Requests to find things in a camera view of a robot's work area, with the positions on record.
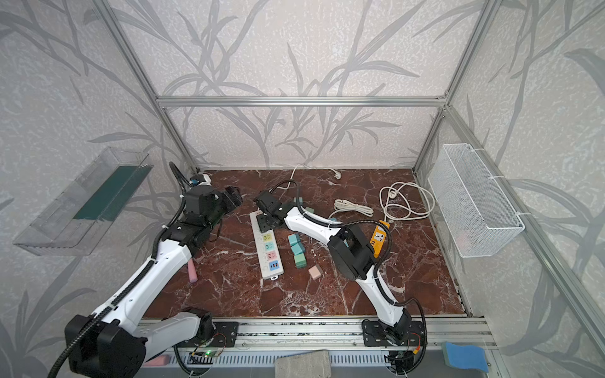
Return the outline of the white multicolour power strip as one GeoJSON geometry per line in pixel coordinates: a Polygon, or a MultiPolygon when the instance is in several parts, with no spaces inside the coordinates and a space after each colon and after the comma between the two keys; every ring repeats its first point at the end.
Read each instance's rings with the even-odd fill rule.
{"type": "Polygon", "coordinates": [[[258,262],[263,280],[276,280],[284,273],[284,267],[280,258],[274,231],[261,231],[258,223],[258,215],[261,214],[261,210],[250,213],[258,262]]]}

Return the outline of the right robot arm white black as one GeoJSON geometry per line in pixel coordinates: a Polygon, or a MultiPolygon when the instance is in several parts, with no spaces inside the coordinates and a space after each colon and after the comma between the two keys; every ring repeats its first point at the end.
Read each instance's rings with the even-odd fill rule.
{"type": "Polygon", "coordinates": [[[384,228],[374,220],[360,220],[342,223],[312,214],[299,203],[282,203],[271,191],[263,191],[255,198],[255,205],[261,211],[261,226],[265,231],[286,228],[309,236],[321,242],[329,253],[338,271],[349,280],[356,282],[370,300],[378,318],[378,337],[394,346],[414,342],[419,348],[426,346],[425,318],[415,322],[407,306],[410,302],[422,309],[420,302],[411,298],[397,302],[388,285],[379,275],[383,258],[374,256],[374,249],[364,235],[360,225],[369,224],[384,228]]]}

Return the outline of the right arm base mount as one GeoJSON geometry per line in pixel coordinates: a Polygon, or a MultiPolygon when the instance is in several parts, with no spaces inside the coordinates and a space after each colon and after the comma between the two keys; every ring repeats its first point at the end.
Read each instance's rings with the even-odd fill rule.
{"type": "Polygon", "coordinates": [[[387,336],[386,328],[380,321],[364,319],[361,324],[362,339],[365,347],[418,347],[425,335],[423,323],[421,321],[411,321],[410,327],[404,333],[400,341],[394,341],[387,336]]]}

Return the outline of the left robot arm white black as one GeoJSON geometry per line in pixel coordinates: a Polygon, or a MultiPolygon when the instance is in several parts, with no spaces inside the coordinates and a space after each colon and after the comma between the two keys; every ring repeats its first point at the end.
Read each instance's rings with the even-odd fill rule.
{"type": "Polygon", "coordinates": [[[77,315],[66,325],[66,349],[50,377],[58,376],[65,363],[87,377],[133,377],[145,362],[181,342],[214,338],[216,328],[206,310],[190,308],[153,326],[140,325],[165,285],[243,202],[238,187],[220,192],[209,184],[191,187],[181,198],[176,217],[155,238],[146,262],[91,315],[77,315]]]}

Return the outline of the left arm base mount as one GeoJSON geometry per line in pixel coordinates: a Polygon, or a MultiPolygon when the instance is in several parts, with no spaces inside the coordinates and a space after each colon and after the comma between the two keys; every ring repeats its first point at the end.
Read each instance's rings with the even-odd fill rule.
{"type": "Polygon", "coordinates": [[[203,331],[196,335],[190,343],[199,347],[233,348],[239,331],[237,321],[219,321],[213,323],[213,331],[203,331]]]}

